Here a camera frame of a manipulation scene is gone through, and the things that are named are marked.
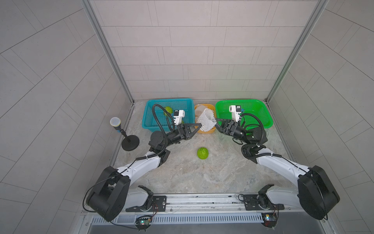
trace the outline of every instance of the white foam net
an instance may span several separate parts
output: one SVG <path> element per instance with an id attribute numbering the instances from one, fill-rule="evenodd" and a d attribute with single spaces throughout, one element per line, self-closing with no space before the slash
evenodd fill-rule
<path id="1" fill-rule="evenodd" d="M 200 130 L 203 132 L 207 132 L 211 130 L 214 125 L 217 123 L 217 120 L 214 118 L 214 112 L 211 109 L 205 108 L 203 113 L 197 119 L 196 123 L 201 124 Z"/>

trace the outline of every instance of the black round base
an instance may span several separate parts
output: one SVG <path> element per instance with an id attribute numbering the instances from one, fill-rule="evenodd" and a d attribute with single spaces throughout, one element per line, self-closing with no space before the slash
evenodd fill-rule
<path id="1" fill-rule="evenodd" d="M 139 138 L 135 135 L 130 135 L 128 136 L 128 139 L 130 140 L 130 142 L 128 142 L 127 139 L 124 139 L 122 141 L 122 149 L 125 151 L 132 151 L 136 149 L 140 142 Z"/>

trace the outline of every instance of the plastic basket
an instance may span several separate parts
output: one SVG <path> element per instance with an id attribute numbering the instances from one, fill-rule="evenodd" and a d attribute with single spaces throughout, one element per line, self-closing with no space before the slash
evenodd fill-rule
<path id="1" fill-rule="evenodd" d="M 271 126 L 273 126 L 273 119 L 270 116 L 270 113 L 267 110 L 265 104 L 255 99 L 219 101 L 215 105 L 217 118 L 232 119 L 231 112 L 229 111 L 230 105 L 240 105 L 242 109 L 244 109 L 243 113 L 251 113 L 257 116 L 261 120 L 262 124 L 264 125 L 264 128 L 270 128 Z M 245 120 L 245 125 L 258 124 L 258 122 L 251 116 L 243 116 L 243 118 Z"/>
<path id="2" fill-rule="evenodd" d="M 200 104 L 200 105 L 206 106 L 207 108 L 213 110 L 214 117 L 217 118 L 217 114 L 216 114 L 216 112 L 215 112 L 215 107 L 214 107 L 213 105 L 211 105 L 211 104 Z M 199 130 L 199 131 L 197 131 L 197 132 L 198 132 L 198 133 L 209 134 L 209 133 L 213 133 L 214 131 L 215 131 L 215 127 L 213 127 L 212 129 L 210 129 L 210 130 L 207 131 L 207 132 L 203 132 L 203 131 L 201 131 L 201 130 Z"/>
<path id="3" fill-rule="evenodd" d="M 173 110 L 184 110 L 183 121 L 185 123 L 191 123 L 191 124 L 195 123 L 195 109 L 194 109 L 192 99 L 190 98 L 158 99 L 158 100 L 149 100 L 147 104 L 145 105 L 143 122 L 142 122 L 143 128 L 149 129 L 151 132 L 160 130 L 152 114 L 152 106 L 155 103 L 160 104 L 163 107 L 169 106 Z M 166 116 L 164 115 L 163 110 L 161 108 L 156 107 L 155 112 L 165 132 L 170 132 L 168 124 L 166 122 Z"/>

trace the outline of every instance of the lime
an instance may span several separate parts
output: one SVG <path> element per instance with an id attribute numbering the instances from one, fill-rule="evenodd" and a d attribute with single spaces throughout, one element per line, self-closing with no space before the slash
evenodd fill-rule
<path id="1" fill-rule="evenodd" d="M 173 109 L 170 106 L 165 107 L 165 110 L 169 112 L 170 114 L 173 114 Z"/>
<path id="2" fill-rule="evenodd" d="M 200 159 L 206 159 L 209 155 L 208 149 L 205 147 L 201 147 L 200 149 L 197 150 L 197 156 Z"/>

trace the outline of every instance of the wall tile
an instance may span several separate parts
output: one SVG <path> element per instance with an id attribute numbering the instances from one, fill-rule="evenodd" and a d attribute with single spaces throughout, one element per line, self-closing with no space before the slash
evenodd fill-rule
<path id="1" fill-rule="evenodd" d="M 65 102 L 83 118 L 102 87 L 99 76 L 91 69 Z"/>
<path id="2" fill-rule="evenodd" d="M 101 89 L 97 95 L 97 100 L 104 107 L 105 110 L 108 110 L 111 103 L 113 102 L 114 97 L 116 96 L 118 90 L 121 88 L 117 76 L 113 73 L 109 80 L 106 82 L 104 87 Z"/>
<path id="3" fill-rule="evenodd" d="M 368 130 L 369 128 L 371 128 L 371 126 L 365 120 L 362 120 L 360 123 L 356 124 L 355 126 L 348 129 L 346 132 L 344 132 L 342 135 L 340 135 L 340 138 L 343 142 L 347 142 L 355 136 L 359 135 L 360 133 L 363 133 L 364 131 Z"/>
<path id="4" fill-rule="evenodd" d="M 371 11 L 373 8 L 374 3 L 370 0 L 347 0 L 341 5 L 337 14 L 373 31 L 374 16 Z"/>
<path id="5" fill-rule="evenodd" d="M 225 46 L 272 46 L 277 27 L 227 27 Z"/>
<path id="6" fill-rule="evenodd" d="M 294 47 L 303 27 L 279 27 L 272 46 Z"/>
<path id="7" fill-rule="evenodd" d="M 122 65 L 159 65 L 156 47 L 115 47 Z"/>
<path id="8" fill-rule="evenodd" d="M 92 105 L 66 146 L 65 152 L 82 162 L 103 119 L 104 115 Z"/>
<path id="9" fill-rule="evenodd" d="M 170 80 L 170 91 L 172 92 L 203 92 L 205 91 L 204 80 Z"/>
<path id="10" fill-rule="evenodd" d="M 351 221 L 343 221 L 340 222 L 343 226 L 344 231 L 369 231 L 368 227 L 366 226 L 365 222 L 360 220 L 351 220 Z"/>
<path id="11" fill-rule="evenodd" d="M 0 198 L 19 201 L 24 203 L 31 203 L 37 192 L 9 185 L 6 183 L 0 183 Z"/>
<path id="12" fill-rule="evenodd" d="M 264 100 L 269 95 L 269 92 L 252 92 L 251 99 Z"/>
<path id="13" fill-rule="evenodd" d="M 374 67 L 371 62 L 374 60 L 373 44 L 374 32 L 361 27 L 339 54 L 371 79 L 374 79 Z"/>
<path id="14" fill-rule="evenodd" d="M 143 80 L 139 65 L 119 66 L 125 80 Z"/>
<path id="15" fill-rule="evenodd" d="M 345 178 L 341 179 L 340 183 L 343 186 L 343 188 L 348 188 L 348 187 L 352 187 L 352 186 L 362 184 L 362 183 L 365 183 L 365 182 L 369 182 L 369 181 L 371 181 L 371 179 L 368 176 L 368 174 L 366 174 L 366 172 L 362 171 L 362 172 L 359 172 L 357 174 L 354 174 L 354 175 L 351 175 L 351 176 L 348 176 L 348 177 L 345 177 Z"/>
<path id="16" fill-rule="evenodd" d="M 217 26 L 263 26 L 270 4 L 269 1 L 221 1 Z"/>
<path id="17" fill-rule="evenodd" d="M 103 151 L 104 147 L 94 140 L 65 195 L 66 200 L 81 202 Z"/>
<path id="18" fill-rule="evenodd" d="M 105 80 L 108 80 L 109 77 L 113 74 L 113 68 L 109 63 L 108 57 L 104 55 L 98 62 L 97 66 L 104 76 Z"/>
<path id="19" fill-rule="evenodd" d="M 50 73 L 0 119 L 0 155 L 18 160 L 70 91 Z"/>
<path id="20" fill-rule="evenodd" d="M 13 0 L 14 4 L 17 5 L 18 9 L 22 12 L 22 14 L 26 17 L 26 19 L 31 23 L 36 31 L 43 30 L 44 27 L 36 18 L 34 13 L 30 10 L 24 0 Z"/>
<path id="21" fill-rule="evenodd" d="M 15 45 L 12 50 L 41 78 L 78 48 L 63 20 Z"/>
<path id="22" fill-rule="evenodd" d="M 80 37 L 84 42 L 95 35 L 95 31 L 92 28 L 86 12 L 83 9 L 70 15 L 69 18 L 73 22 L 75 28 L 77 29 Z"/>
<path id="23" fill-rule="evenodd" d="M 66 152 L 62 152 L 60 158 L 59 158 L 60 161 L 74 167 L 75 169 L 79 169 L 80 165 L 81 165 L 81 161 L 79 161 L 78 159 L 74 158 L 73 156 L 67 154 Z"/>
<path id="24" fill-rule="evenodd" d="M 82 118 L 68 105 L 64 102 L 60 109 L 65 112 L 70 118 L 72 118 L 77 124 L 80 124 Z"/>
<path id="25" fill-rule="evenodd" d="M 283 65 L 292 47 L 262 47 L 258 57 L 258 65 Z"/>
<path id="26" fill-rule="evenodd" d="M 233 80 L 265 80 L 271 65 L 235 65 Z"/>
<path id="27" fill-rule="evenodd" d="M 363 171 L 358 161 L 322 115 L 308 126 L 308 130 L 338 179 Z"/>
<path id="28" fill-rule="evenodd" d="M 104 120 L 102 121 L 102 123 L 99 127 L 99 130 L 98 130 L 97 134 L 101 138 L 103 138 L 104 141 L 106 141 L 106 142 L 108 141 L 108 139 L 110 137 L 110 134 L 113 130 L 113 127 L 109 123 L 110 119 L 113 118 L 113 117 L 118 117 L 120 111 L 121 111 L 121 109 L 118 108 L 118 106 L 115 104 L 115 102 L 112 102 Z"/>
<path id="29" fill-rule="evenodd" d="M 104 26 L 152 26 L 147 1 L 94 1 Z"/>
<path id="30" fill-rule="evenodd" d="M 314 141 L 308 129 L 305 127 L 296 110 L 291 111 L 291 113 L 286 117 L 286 120 L 293 134 L 295 135 L 297 142 L 303 150 L 304 155 L 310 155 L 315 152 L 318 149 L 318 145 Z"/>
<path id="31" fill-rule="evenodd" d="M 296 162 L 301 164 L 301 162 L 306 161 L 305 155 L 300 148 L 300 145 L 297 142 L 294 134 L 292 133 L 291 128 L 286 128 L 286 130 L 284 131 L 284 136 Z"/>
<path id="32" fill-rule="evenodd" d="M 29 204 L 0 199 L 0 226 L 4 233 L 13 233 Z"/>
<path id="33" fill-rule="evenodd" d="M 273 84 L 273 80 L 250 80 L 247 91 L 269 92 Z"/>
<path id="34" fill-rule="evenodd" d="M 250 65 L 255 47 L 215 47 L 213 64 Z"/>
<path id="35" fill-rule="evenodd" d="M 214 99 L 216 92 L 178 92 L 179 98 Z"/>
<path id="36" fill-rule="evenodd" d="M 173 46 L 223 46 L 225 34 L 226 27 L 170 27 Z"/>
<path id="37" fill-rule="evenodd" d="M 303 122 L 317 110 L 317 107 L 296 80 L 291 82 L 285 93 Z"/>
<path id="38" fill-rule="evenodd" d="M 117 27 L 123 46 L 171 46 L 169 27 Z"/>
<path id="39" fill-rule="evenodd" d="M 155 1 L 159 26 L 210 26 L 211 1 Z"/>
<path id="40" fill-rule="evenodd" d="M 279 3 L 279 1 L 272 1 L 271 2 L 270 8 L 269 8 L 269 10 L 267 12 L 267 15 L 266 15 L 266 20 L 265 20 L 264 26 L 270 26 L 270 24 L 273 20 L 273 17 L 274 17 L 275 10 L 278 7 L 278 3 Z"/>
<path id="41" fill-rule="evenodd" d="M 99 39 L 97 38 L 97 35 L 94 35 L 93 37 L 91 37 L 91 41 L 93 45 L 95 46 L 96 51 L 99 53 L 99 56 L 100 57 L 104 56 L 105 52 L 104 52 L 104 49 L 102 48 L 102 45 L 100 44 Z"/>
<path id="42" fill-rule="evenodd" d="M 34 84 L 2 56 L 0 56 L 0 74 L 0 116 L 2 116 L 27 94 Z"/>
<path id="43" fill-rule="evenodd" d="M 128 84 L 133 92 L 165 92 L 163 82 L 158 80 L 130 80 Z"/>
<path id="44" fill-rule="evenodd" d="M 18 57 L 13 50 L 8 49 L 1 55 L 34 85 L 41 80 L 41 78 L 24 61 L 22 61 L 22 59 Z"/>
<path id="45" fill-rule="evenodd" d="M 346 146 L 359 161 L 365 172 L 374 179 L 374 169 L 372 167 L 374 160 L 372 157 L 373 141 L 370 137 L 374 136 L 374 129 L 369 128 L 353 139 L 346 142 Z"/>
<path id="46" fill-rule="evenodd" d="M 340 184 L 338 178 L 336 177 L 334 171 L 331 169 L 325 157 L 322 156 L 310 164 L 311 167 L 315 165 L 325 170 L 331 183 L 333 184 L 334 188 L 339 194 L 340 201 L 333 208 L 339 221 L 362 219 L 361 215 L 358 213 L 356 207 L 352 203 L 352 200 L 349 198 L 347 192 L 344 190 L 344 188 Z"/>
<path id="47" fill-rule="evenodd" d="M 366 182 L 347 188 L 346 191 L 360 212 L 370 231 L 373 232 L 373 211 L 368 209 L 369 207 L 367 201 L 372 199 L 372 194 L 374 193 L 374 183 L 372 181 Z M 363 224 L 363 227 L 358 227 L 357 231 L 362 231 L 364 228 L 365 224 Z"/>
<path id="48" fill-rule="evenodd" d="M 77 170 L 57 161 L 14 233 L 46 233 Z"/>
<path id="49" fill-rule="evenodd" d="M 65 112 L 58 110 L 3 182 L 38 191 L 77 127 L 78 124 Z"/>
<path id="50" fill-rule="evenodd" d="M 352 24 L 351 21 L 325 10 L 311 34 L 331 49 L 334 49 Z"/>
<path id="51" fill-rule="evenodd" d="M 73 221 L 75 212 L 58 210 L 51 225 L 49 226 L 47 234 L 63 234 L 69 231 L 71 222 Z"/>
<path id="52" fill-rule="evenodd" d="M 311 114 L 305 121 L 304 124 L 306 127 L 308 127 L 311 123 L 313 123 L 314 120 L 316 120 L 321 115 L 321 112 L 317 109 L 316 111 Z"/>
<path id="53" fill-rule="evenodd" d="M 189 80 L 226 80 L 228 65 L 189 65 Z"/>
<path id="54" fill-rule="evenodd" d="M 165 63 L 170 65 L 206 64 L 208 47 L 164 47 Z"/>
<path id="55" fill-rule="evenodd" d="M 99 60 L 94 44 L 88 40 L 53 69 L 53 72 L 73 91 Z"/>
<path id="56" fill-rule="evenodd" d="M 374 126 L 374 82 L 352 64 L 346 63 L 330 84 L 371 125 Z"/>
<path id="57" fill-rule="evenodd" d="M 3 180 L 15 163 L 15 161 L 0 156 L 0 180 Z"/>
<path id="58" fill-rule="evenodd" d="M 271 26 L 305 26 L 315 1 L 279 1 Z"/>
<path id="59" fill-rule="evenodd" d="M 216 92 L 215 99 L 250 99 L 252 92 Z"/>
<path id="60" fill-rule="evenodd" d="M 243 84 L 243 80 L 215 80 L 210 84 L 210 91 L 238 91 Z"/>
<path id="61" fill-rule="evenodd" d="M 13 1 L 2 2 L 0 15 L 0 31 L 3 32 L 0 36 L 0 52 L 36 33 Z"/>
<path id="62" fill-rule="evenodd" d="M 183 80 L 182 65 L 147 65 L 149 80 Z"/>
<path id="63" fill-rule="evenodd" d="M 282 89 L 279 89 L 274 94 L 274 100 L 277 102 L 281 112 L 284 114 L 287 109 L 291 106 L 291 102 L 289 101 L 286 94 L 283 92 Z"/>
<path id="64" fill-rule="evenodd" d="M 316 81 L 308 95 L 338 135 L 363 120 L 323 77 Z"/>
<path id="65" fill-rule="evenodd" d="M 302 88 L 308 84 L 312 79 L 316 70 L 303 58 L 300 54 L 297 55 L 292 66 L 289 68 L 289 72 L 295 78 Z"/>
<path id="66" fill-rule="evenodd" d="M 300 55 L 327 81 L 329 81 L 346 62 L 345 59 L 313 36 L 308 37 L 300 50 Z"/>
<path id="67" fill-rule="evenodd" d="M 322 154 L 321 150 L 318 149 L 317 151 L 315 151 L 311 155 L 307 156 L 306 159 L 308 160 L 308 162 L 312 163 L 314 160 L 317 160 L 322 156 L 323 156 L 323 154 Z"/>
<path id="68" fill-rule="evenodd" d="M 218 7 L 219 6 L 220 6 L 219 1 L 212 1 L 211 24 L 210 24 L 210 26 L 217 26 Z"/>
<path id="69" fill-rule="evenodd" d="M 101 28 L 104 32 L 105 38 L 107 39 L 109 46 L 111 47 L 123 46 L 121 39 L 119 37 L 118 31 L 117 31 L 117 27 L 109 26 L 109 27 L 101 27 Z"/>

